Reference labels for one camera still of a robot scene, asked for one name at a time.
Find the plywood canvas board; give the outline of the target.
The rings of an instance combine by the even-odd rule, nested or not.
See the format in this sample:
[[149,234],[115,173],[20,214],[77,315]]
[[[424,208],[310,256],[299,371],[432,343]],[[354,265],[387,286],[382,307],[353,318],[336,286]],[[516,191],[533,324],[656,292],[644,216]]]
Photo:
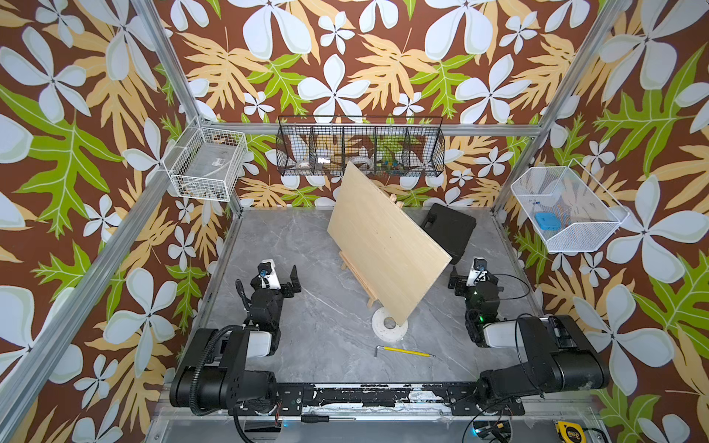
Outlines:
[[399,325],[452,260],[354,164],[345,168],[328,234]]

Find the wooden easel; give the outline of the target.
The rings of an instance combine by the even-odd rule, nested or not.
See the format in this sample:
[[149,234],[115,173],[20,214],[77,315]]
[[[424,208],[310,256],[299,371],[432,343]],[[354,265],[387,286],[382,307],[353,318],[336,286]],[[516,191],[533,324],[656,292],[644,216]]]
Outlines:
[[340,249],[347,268],[356,276],[369,298],[392,308],[403,322],[417,304],[406,295],[413,286],[405,281],[406,264],[413,247],[406,236],[422,234],[403,211],[403,205],[363,175],[347,174],[330,216],[327,232]]

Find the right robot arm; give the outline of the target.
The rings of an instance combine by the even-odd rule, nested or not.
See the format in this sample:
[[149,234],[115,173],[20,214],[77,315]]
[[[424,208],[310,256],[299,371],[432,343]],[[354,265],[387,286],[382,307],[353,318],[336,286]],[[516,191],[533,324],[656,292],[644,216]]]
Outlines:
[[481,264],[466,276],[453,269],[448,287],[465,299],[470,340],[479,348],[510,348],[517,358],[516,365],[480,374],[474,394],[478,405],[609,385],[609,366],[570,316],[522,313],[512,320],[499,319],[504,301],[499,277]]

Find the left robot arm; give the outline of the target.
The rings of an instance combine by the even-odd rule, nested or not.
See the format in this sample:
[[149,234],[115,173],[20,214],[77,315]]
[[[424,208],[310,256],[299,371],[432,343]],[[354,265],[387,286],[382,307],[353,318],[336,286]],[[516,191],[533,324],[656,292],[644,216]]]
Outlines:
[[243,282],[236,291],[247,312],[242,323],[197,330],[171,382],[171,406],[188,408],[195,416],[244,407],[251,413],[271,413],[278,404],[278,384],[271,371],[246,369],[249,358],[277,351],[284,300],[302,291],[297,268],[281,282],[272,260],[258,264],[251,280],[253,295]]

